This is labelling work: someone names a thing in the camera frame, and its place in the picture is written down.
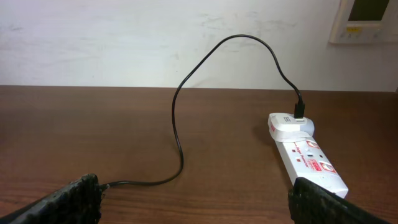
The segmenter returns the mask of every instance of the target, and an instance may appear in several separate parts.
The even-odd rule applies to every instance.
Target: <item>cord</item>
[[[303,114],[304,102],[303,102],[301,93],[300,93],[299,89],[298,89],[291,81],[289,81],[289,80],[286,78],[286,76],[283,74],[282,70],[280,69],[279,62],[278,62],[278,60],[276,59],[275,53],[274,53],[274,51],[271,49],[271,47],[270,47],[268,44],[266,44],[264,41],[262,41],[261,39],[258,39],[257,37],[253,37],[253,36],[251,36],[251,35],[246,35],[246,34],[232,35],[232,36],[230,36],[230,37],[227,37],[227,38],[223,39],[220,43],[218,43],[218,44],[216,45],[216,47],[214,47],[214,48],[206,55],[206,57],[204,57],[204,58],[199,62],[199,64],[187,75],[187,77],[185,77],[184,80],[182,80],[181,84],[178,86],[177,90],[175,91],[175,94],[174,94],[174,97],[173,97],[173,103],[172,103],[172,124],[173,124],[173,131],[174,131],[175,141],[176,141],[176,143],[177,143],[178,152],[179,152],[179,154],[180,154],[180,168],[178,169],[177,173],[175,173],[173,176],[171,176],[171,177],[169,177],[169,178],[167,178],[167,179],[164,179],[164,180],[161,180],[161,181],[155,181],[155,182],[141,182],[141,181],[130,181],[130,180],[122,180],[122,181],[110,182],[110,183],[108,183],[108,184],[103,184],[103,185],[101,185],[101,189],[106,190],[106,189],[108,189],[108,188],[110,188],[110,187],[114,187],[114,186],[117,186],[117,185],[124,185],[124,184],[141,185],[141,186],[154,186],[154,185],[160,185],[160,184],[164,184],[164,183],[170,182],[171,180],[174,180],[174,178],[176,178],[178,175],[181,174],[182,169],[183,169],[183,167],[184,167],[184,156],[183,156],[183,152],[182,152],[182,147],[181,147],[181,144],[180,144],[180,140],[178,139],[177,128],[176,128],[176,126],[175,126],[175,101],[176,101],[176,99],[177,99],[178,93],[180,92],[180,90],[181,90],[182,86],[185,84],[185,82],[195,73],[196,70],[198,70],[198,68],[200,67],[200,65],[202,65],[203,62],[205,62],[206,59],[207,59],[208,57],[210,57],[210,55],[211,55],[221,44],[223,44],[223,43],[226,42],[227,40],[230,40],[230,39],[233,39],[233,38],[237,38],[237,37],[245,37],[245,38],[250,38],[250,39],[256,40],[256,41],[260,42],[262,45],[264,45],[264,46],[266,46],[266,47],[268,48],[269,52],[271,53],[272,57],[273,57],[274,60],[275,60],[276,67],[278,68],[278,71],[279,71],[280,75],[281,75],[282,78],[294,89],[294,91],[296,92],[296,94],[297,94],[297,96],[298,96],[298,103],[296,104],[296,107],[295,107],[295,118],[296,118],[296,116],[297,116],[297,112],[296,112],[297,105],[299,105],[300,110],[302,109],[302,111],[299,111],[298,113],[302,113],[302,114]]]

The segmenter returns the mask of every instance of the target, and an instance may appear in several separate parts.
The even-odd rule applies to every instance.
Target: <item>wood grain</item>
[[[174,89],[0,86],[0,215],[69,181],[160,180],[178,169]],[[398,223],[398,95],[303,91],[315,139],[347,199]],[[268,133],[293,91],[183,89],[182,174],[156,187],[110,189],[100,223],[292,223],[291,188]]]

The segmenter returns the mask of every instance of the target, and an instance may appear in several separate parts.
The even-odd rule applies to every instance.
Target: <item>dark screen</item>
[[[348,21],[381,21],[389,0],[355,0]]]

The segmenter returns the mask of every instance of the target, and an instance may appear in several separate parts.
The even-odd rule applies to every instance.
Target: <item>yellow sticker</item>
[[[362,27],[347,27],[346,31],[350,33],[358,33],[362,31]]]

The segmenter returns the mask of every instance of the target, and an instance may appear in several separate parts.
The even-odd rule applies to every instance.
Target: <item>red sticker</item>
[[[336,172],[335,171],[335,168],[333,168],[333,166],[331,166],[330,164],[326,164],[326,163],[324,163],[324,162],[319,162],[320,164],[321,164],[321,166],[322,166],[322,168],[324,169],[324,170],[327,170],[327,171],[330,171],[330,172]]]
[[[319,166],[317,160],[309,159],[308,163],[311,165],[311,168],[316,171],[322,171],[321,167]]]
[[[308,144],[310,147],[314,147],[314,148],[320,149],[319,146],[318,146],[318,144],[315,143],[315,142],[307,141],[307,144]]]

